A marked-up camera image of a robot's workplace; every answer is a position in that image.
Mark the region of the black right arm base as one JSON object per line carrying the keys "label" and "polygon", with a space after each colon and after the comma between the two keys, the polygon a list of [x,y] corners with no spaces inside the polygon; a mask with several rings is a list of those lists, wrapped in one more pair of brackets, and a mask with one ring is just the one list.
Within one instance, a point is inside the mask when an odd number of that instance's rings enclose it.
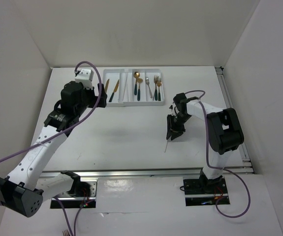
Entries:
{"label": "black right arm base", "polygon": [[180,190],[184,191],[186,195],[223,195],[228,193],[223,176],[216,179],[207,179],[202,172],[197,179],[184,179],[183,186],[180,187]]}

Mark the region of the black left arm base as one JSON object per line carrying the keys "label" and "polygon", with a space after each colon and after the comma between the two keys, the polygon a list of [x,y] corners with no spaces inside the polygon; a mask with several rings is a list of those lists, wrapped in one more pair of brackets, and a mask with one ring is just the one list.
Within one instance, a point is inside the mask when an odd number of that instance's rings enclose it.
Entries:
{"label": "black left arm base", "polygon": [[57,195],[60,199],[88,200],[96,197],[97,179],[82,178],[74,190],[62,192]]}

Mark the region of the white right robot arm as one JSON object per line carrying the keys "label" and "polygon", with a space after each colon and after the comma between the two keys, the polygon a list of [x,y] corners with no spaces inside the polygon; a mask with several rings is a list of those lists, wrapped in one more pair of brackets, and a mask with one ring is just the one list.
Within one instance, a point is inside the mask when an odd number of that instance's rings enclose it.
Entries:
{"label": "white right robot arm", "polygon": [[197,187],[211,194],[220,187],[223,169],[231,153],[244,142],[244,134],[233,108],[217,108],[201,102],[198,97],[187,98],[179,93],[173,98],[171,114],[167,116],[166,139],[172,141],[182,136],[185,123],[197,117],[207,125],[206,166],[200,172]]}

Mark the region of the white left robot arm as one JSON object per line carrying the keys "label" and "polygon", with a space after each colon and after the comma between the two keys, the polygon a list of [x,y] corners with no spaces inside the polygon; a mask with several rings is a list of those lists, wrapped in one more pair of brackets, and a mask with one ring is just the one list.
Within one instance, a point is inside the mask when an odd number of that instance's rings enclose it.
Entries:
{"label": "white left robot arm", "polygon": [[63,192],[70,196],[84,195],[90,185],[71,171],[61,171],[45,183],[38,179],[56,150],[80,124],[80,116],[87,108],[106,107],[104,85],[98,84],[99,94],[84,86],[83,82],[65,84],[61,98],[44,122],[34,147],[5,178],[0,177],[0,205],[25,217],[31,217],[41,204]]}

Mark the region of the gold spoon green handle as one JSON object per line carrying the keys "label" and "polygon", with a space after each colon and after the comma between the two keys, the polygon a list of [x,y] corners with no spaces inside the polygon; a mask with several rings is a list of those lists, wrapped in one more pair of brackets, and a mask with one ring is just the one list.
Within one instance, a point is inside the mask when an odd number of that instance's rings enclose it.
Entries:
{"label": "gold spoon green handle", "polygon": [[138,90],[137,90],[137,100],[140,101],[141,98],[141,89],[140,89],[140,85],[143,83],[143,79],[138,78],[137,79],[138,82]]}
{"label": "gold spoon green handle", "polygon": [[137,95],[137,83],[140,78],[140,73],[138,71],[135,71],[133,77],[135,78],[134,95]]}

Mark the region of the gold fork green handle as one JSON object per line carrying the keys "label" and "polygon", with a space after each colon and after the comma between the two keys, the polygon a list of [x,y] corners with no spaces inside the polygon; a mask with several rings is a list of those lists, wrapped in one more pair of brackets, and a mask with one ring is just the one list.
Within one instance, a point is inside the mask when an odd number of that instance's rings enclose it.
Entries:
{"label": "gold fork green handle", "polygon": [[158,93],[158,101],[161,101],[161,93],[160,93],[160,87],[161,87],[161,78],[157,77],[157,93]]}
{"label": "gold fork green handle", "polygon": [[158,95],[157,95],[157,82],[158,82],[158,77],[157,77],[157,75],[155,75],[154,76],[155,93],[154,93],[154,97],[153,97],[153,99],[155,101],[157,101],[157,99],[158,99]]}

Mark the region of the gold knife green handle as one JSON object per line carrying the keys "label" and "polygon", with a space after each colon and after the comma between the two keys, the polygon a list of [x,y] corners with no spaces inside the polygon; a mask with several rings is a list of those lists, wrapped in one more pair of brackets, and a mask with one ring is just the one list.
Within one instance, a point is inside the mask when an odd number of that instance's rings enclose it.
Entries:
{"label": "gold knife green handle", "polygon": [[105,87],[104,87],[105,93],[107,93],[107,90],[108,90],[108,87],[109,87],[109,82],[110,82],[110,79],[107,79],[107,81],[105,83]]}
{"label": "gold knife green handle", "polygon": [[114,98],[114,95],[115,95],[115,93],[116,93],[117,90],[118,90],[119,83],[120,83],[120,80],[118,80],[118,81],[116,82],[116,85],[115,85],[115,87],[114,87],[114,89],[113,89],[113,92],[112,92],[112,94],[111,94],[111,96],[110,96],[109,103],[112,102],[112,100],[113,100],[113,98]]}

